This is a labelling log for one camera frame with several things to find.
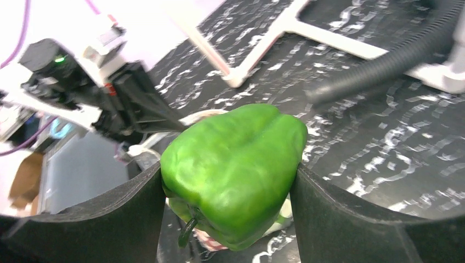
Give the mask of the clear zip top bag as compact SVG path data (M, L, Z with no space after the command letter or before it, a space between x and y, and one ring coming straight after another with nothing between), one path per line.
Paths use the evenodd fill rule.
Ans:
M180 121L183 124L196 124L202 122L203 119L228 113L226 110L205 110L191 114ZM149 138L149 142L144 142L142 145L132 145L129 147L127 154L136 161L136 163L143 169L148 169L153 164L160 162L166 164L166 168L171 167L169 161L174 161L173 165L182 161L182 156L185 158L193 157L195 160L201 156L200 150L207 149L202 146L200 142L196 142L196 138L189 139L188 135L192 132L188 131L187 134L178 132L163 132L156 133ZM177 159L177 153L181 153L181 161ZM171 210L181 218L181 220L188 222L192 219L192 215L198 215L199 223L193 228L193 233L200 241L201 245L209 251L219 251L232 248L232 243L226 241L223 243L217 242L211 234L219 236L219 232L215 230L205 215L194 205L194 201L186 201L173 191L163 188L168 193L166 199L167 205ZM293 222L293 213L291 208L291 201L289 194L284 200L282 207L274 219L274 223L270 228L263 233L262 237L270 235L278 230L289 227Z

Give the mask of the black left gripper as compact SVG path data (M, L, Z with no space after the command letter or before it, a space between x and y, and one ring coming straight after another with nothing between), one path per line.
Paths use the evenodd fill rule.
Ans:
M97 116L85 118L80 125L107 138L136 144L145 134L186 129L179 121L181 115L155 89L140 62L124 64L100 87L71 50L45 38L30 44L19 64L31 73L21 84L27 95L67 112L96 109Z

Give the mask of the green fake pepper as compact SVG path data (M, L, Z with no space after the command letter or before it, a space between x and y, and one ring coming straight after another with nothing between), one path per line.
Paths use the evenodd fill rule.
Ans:
M296 177L307 143L307 127L269 104L249 104L205 118L192 132L200 158L161 165L163 188L194 201L231 250L248 248L274 223ZM188 243L198 215L186 222L178 244Z

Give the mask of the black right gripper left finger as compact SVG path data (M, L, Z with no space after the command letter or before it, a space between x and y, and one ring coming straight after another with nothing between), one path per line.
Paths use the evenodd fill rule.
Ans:
M57 214L1 217L1 262L155 262L160 165Z

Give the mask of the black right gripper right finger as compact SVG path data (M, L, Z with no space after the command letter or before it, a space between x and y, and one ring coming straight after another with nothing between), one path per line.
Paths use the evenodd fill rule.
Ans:
M304 165L291 192L302 262L464 262L464 216L430 220L389 210Z

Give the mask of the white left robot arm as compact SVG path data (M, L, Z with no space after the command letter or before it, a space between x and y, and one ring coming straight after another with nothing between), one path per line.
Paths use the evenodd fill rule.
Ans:
M74 52L52 38L34 42L18 61L19 89L3 103L132 145L146 135L184 131L141 61L121 55L125 44L123 37L98 37Z

